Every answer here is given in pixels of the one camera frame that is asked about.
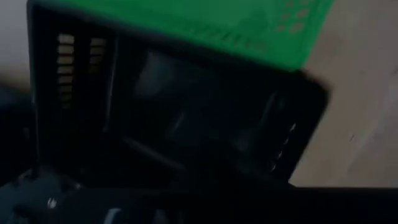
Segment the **screw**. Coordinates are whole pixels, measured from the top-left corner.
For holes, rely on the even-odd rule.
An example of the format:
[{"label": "screw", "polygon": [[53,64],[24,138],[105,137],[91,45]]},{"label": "screw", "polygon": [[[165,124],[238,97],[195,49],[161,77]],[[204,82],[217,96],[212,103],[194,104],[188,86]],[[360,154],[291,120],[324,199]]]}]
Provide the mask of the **screw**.
[{"label": "screw", "polygon": [[54,209],[57,206],[57,201],[55,198],[49,198],[47,201],[47,208],[48,209]]}]

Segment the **vent grille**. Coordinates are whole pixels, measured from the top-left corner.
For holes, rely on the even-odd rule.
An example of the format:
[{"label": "vent grille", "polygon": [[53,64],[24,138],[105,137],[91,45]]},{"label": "vent grille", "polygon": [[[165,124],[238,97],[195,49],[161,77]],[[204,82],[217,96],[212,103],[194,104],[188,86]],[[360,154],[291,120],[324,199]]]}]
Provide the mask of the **vent grille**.
[{"label": "vent grille", "polygon": [[90,60],[89,60],[89,67],[88,73],[98,73],[100,71],[99,64],[104,59],[106,47],[106,40],[102,38],[91,38],[90,41]]},{"label": "vent grille", "polygon": [[72,82],[74,57],[75,53],[75,37],[70,34],[60,34],[58,36],[58,99],[61,102],[62,109],[70,109],[72,102]]}]

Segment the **green lid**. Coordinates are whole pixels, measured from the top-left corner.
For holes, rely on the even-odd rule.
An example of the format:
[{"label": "green lid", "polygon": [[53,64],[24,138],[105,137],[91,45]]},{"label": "green lid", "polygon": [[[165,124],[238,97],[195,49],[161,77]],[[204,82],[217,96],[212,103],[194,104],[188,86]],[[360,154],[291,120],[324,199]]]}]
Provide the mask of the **green lid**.
[{"label": "green lid", "polygon": [[333,0],[53,0],[286,70],[307,58]]}]

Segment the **wooden surface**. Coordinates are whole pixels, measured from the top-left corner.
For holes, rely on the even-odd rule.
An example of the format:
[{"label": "wooden surface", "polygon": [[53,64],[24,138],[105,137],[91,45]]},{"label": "wooden surface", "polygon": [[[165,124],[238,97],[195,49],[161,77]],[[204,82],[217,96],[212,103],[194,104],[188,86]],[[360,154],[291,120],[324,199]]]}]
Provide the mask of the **wooden surface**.
[{"label": "wooden surface", "polygon": [[335,0],[305,69],[331,89],[290,182],[398,187],[398,1]]}]

